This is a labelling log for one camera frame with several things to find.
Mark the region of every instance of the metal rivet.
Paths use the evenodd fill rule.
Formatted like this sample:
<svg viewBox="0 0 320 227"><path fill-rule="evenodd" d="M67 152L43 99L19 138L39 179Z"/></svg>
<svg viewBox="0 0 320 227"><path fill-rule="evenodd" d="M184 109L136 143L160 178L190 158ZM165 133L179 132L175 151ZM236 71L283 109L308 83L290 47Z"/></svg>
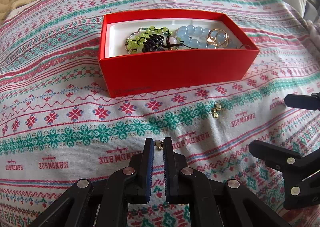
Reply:
<svg viewBox="0 0 320 227"><path fill-rule="evenodd" d="M189 168L189 167L186 167L186 168L183 168L181 170L181 173L182 174L185 174L185 175L191 175L193 173L193 169L192 168Z"/></svg>
<svg viewBox="0 0 320 227"><path fill-rule="evenodd" d="M130 175L130 174L133 174L133 173L134 173L134 168L132 168L132 167L126 167L126 168L124 168L124 169L122 170L122 172L123 172L124 174Z"/></svg>
<svg viewBox="0 0 320 227"><path fill-rule="evenodd" d="M294 186L291 188L292 195L298 195L300 193L300 188L298 186Z"/></svg>
<svg viewBox="0 0 320 227"><path fill-rule="evenodd" d="M86 180L86 179L81 179L81 180L79 180L78 183L77 183L77 186L78 186L79 188L85 188L85 187L87 187L88 185L89 185L89 181Z"/></svg>
<svg viewBox="0 0 320 227"><path fill-rule="evenodd" d="M296 160L294 158L288 158L287 159L287 163L290 164L290 165L292 165L295 162L296 162Z"/></svg>
<svg viewBox="0 0 320 227"><path fill-rule="evenodd" d="M240 183L235 179L231 179L228 181L228 186L231 188L238 188L240 186Z"/></svg>

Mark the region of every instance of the jewelry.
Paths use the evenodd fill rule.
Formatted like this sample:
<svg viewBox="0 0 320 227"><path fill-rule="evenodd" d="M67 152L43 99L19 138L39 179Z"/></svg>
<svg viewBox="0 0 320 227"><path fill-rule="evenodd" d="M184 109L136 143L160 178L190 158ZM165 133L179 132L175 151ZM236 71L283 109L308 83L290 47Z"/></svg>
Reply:
<svg viewBox="0 0 320 227"><path fill-rule="evenodd" d="M209 32L207 38L208 45L214 45L215 47L224 47L226 48L230 43L229 35L222 29L213 29Z"/></svg>
<svg viewBox="0 0 320 227"><path fill-rule="evenodd" d="M158 150L162 150L163 149L163 141L161 140L156 140L154 142L154 146L156 146L158 148Z"/></svg>
<svg viewBox="0 0 320 227"><path fill-rule="evenodd" d="M161 33L161 34L166 35L167 38L169 37L168 40L169 40L169 44L171 44L171 45L177 43L177 39L171 36L172 32L170 32L167 27L162 27L160 29L157 29L153 25L150 26L150 28L142 28L142 27L140 27L138 29L138 31L130 34L127 37L127 39L125 40L124 46L125 46L126 52L128 54L136 53L138 51L139 46L144 46L144 43L148 40L148 38L150 37L150 34L152 32Z"/></svg>
<svg viewBox="0 0 320 227"><path fill-rule="evenodd" d="M212 108L211 113L215 119L219 118L219 113L221 109L222 109L222 106L220 104L215 104L215 106Z"/></svg>
<svg viewBox="0 0 320 227"><path fill-rule="evenodd" d="M216 49L218 47L226 48L228 46L233 49L237 48L236 45L231 42L229 35L222 29L209 30L208 28L203 29L200 26L181 26L176 30L176 37L180 39L180 42L183 42L192 48Z"/></svg>

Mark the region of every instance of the white plastic tray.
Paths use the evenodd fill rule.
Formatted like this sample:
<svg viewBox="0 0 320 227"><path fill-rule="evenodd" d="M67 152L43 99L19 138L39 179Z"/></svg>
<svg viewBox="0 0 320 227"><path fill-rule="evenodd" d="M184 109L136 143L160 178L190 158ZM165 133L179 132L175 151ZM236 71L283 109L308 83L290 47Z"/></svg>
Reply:
<svg viewBox="0 0 320 227"><path fill-rule="evenodd" d="M128 38L128 36L133 32L137 31L139 27L149 28L153 25L158 29L162 27L167 27L169 30L175 31L181 26L188 26L190 24L192 24L195 27L201 26L203 29L222 29L226 33L228 33L230 39L234 44L236 44L237 48L239 48L242 45L240 40L221 21L203 19L147 19L108 24L105 44L105 58L128 55L124 47L125 41Z"/></svg>

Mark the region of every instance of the black clamp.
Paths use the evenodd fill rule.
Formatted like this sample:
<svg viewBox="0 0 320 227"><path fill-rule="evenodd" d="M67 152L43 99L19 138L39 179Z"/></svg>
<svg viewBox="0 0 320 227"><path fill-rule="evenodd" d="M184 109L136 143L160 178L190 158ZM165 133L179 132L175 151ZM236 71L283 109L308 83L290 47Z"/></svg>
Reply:
<svg viewBox="0 0 320 227"><path fill-rule="evenodd" d="M320 149L302 158L298 152L254 140L249 151L266 166L282 172L285 209L320 204Z"/></svg>
<svg viewBox="0 0 320 227"><path fill-rule="evenodd" d="M284 103L288 107L315 111L320 109L320 93L312 93L311 96L288 94Z"/></svg>
<svg viewBox="0 0 320 227"><path fill-rule="evenodd" d="M124 227L128 204L147 204L151 195L154 142L147 138L143 153L131 157L129 166L109 179L80 179L69 187L29 227Z"/></svg>
<svg viewBox="0 0 320 227"><path fill-rule="evenodd" d="M174 153L171 138L154 144L146 139L143 153L109 179L80 179L29 227L127 226L128 204L147 204L151 195L154 145L163 147L165 195L169 204L189 204L192 227L290 227L236 179L226 183L207 178Z"/></svg>
<svg viewBox="0 0 320 227"><path fill-rule="evenodd" d="M192 227L290 227L284 219L236 179L210 180L188 167L164 139L165 195L169 204L189 204Z"/></svg>

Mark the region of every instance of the pink bead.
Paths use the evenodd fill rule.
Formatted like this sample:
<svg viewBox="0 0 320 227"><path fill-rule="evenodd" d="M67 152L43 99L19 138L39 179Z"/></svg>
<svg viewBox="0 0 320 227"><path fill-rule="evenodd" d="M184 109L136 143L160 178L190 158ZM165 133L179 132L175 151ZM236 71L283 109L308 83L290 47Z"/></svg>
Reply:
<svg viewBox="0 0 320 227"><path fill-rule="evenodd" d="M170 44L177 44L176 38L170 37L170 38L169 38L169 43L170 43Z"/></svg>

